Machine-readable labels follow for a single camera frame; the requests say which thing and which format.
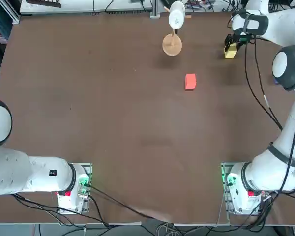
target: white robot link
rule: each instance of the white robot link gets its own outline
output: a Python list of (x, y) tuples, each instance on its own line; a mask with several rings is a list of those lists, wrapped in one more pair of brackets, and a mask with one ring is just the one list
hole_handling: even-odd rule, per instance
[(0, 101), (0, 195), (57, 192), (59, 207), (82, 213), (88, 198), (88, 188), (84, 184), (89, 183), (84, 167), (57, 157), (27, 156), (23, 152), (1, 147), (11, 130), (11, 112)]
[[(235, 35), (257, 35), (282, 46), (273, 60), (272, 73), (286, 91), (295, 92), (295, 9), (269, 13), (268, 0), (249, 0), (245, 10), (234, 14), (232, 29)], [(261, 191), (295, 190), (295, 142), (290, 161), (294, 135), (295, 101), (280, 136), (267, 150), (252, 162), (232, 167), (227, 184), (235, 214), (254, 213)]]

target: brown table surface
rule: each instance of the brown table surface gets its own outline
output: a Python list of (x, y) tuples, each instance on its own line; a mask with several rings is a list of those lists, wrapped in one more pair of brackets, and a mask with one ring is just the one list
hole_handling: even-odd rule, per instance
[[(186, 19), (178, 33), (182, 51), (169, 57), (162, 51), (171, 33), (166, 15), (23, 17), (13, 27), (0, 75), (0, 99), (14, 119), (5, 146), (93, 163), (96, 186), (153, 217), (215, 224), (221, 162), (250, 161), (279, 135), (249, 91), (244, 48), (235, 59), (223, 58), (228, 19), (224, 13)], [(271, 64), (278, 50), (258, 41), (265, 91), (284, 123), (294, 94), (274, 85)], [(253, 45), (247, 64), (262, 100)], [(186, 73), (197, 75), (194, 91), (184, 90)], [(52, 193), (27, 196), (57, 204)], [(94, 196), (106, 221), (142, 220)], [(55, 220), (0, 196), (0, 222)], [(231, 224), (240, 222), (231, 217)], [(219, 223), (228, 223), (224, 204)], [(295, 200), (279, 197), (267, 223), (295, 224)]]

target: red block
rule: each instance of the red block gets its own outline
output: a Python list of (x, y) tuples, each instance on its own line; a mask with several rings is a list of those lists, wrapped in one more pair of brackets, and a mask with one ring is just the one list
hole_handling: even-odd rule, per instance
[(193, 90), (196, 87), (196, 84), (197, 84), (196, 74), (186, 74), (185, 89)]

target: yellow object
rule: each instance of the yellow object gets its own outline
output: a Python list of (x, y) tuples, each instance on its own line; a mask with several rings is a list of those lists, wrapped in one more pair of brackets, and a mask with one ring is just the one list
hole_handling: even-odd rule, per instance
[(232, 43), (227, 51), (224, 50), (225, 58), (234, 58), (237, 53), (236, 43)]

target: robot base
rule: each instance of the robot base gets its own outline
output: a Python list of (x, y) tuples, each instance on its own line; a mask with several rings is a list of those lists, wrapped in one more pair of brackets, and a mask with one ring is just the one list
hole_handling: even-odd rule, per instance
[[(75, 211), (77, 213), (89, 212), (89, 192), (90, 188), (85, 187), (85, 183), (91, 183), (92, 164), (91, 163), (72, 163), (76, 171), (75, 185), (71, 192), (65, 196), (57, 194), (58, 207)], [(74, 214), (65, 210), (58, 210), (61, 214)]]
[(241, 181), (241, 169), (245, 163), (222, 163), (222, 176), (226, 209), (229, 213), (238, 215), (257, 215), (261, 194), (249, 196)]

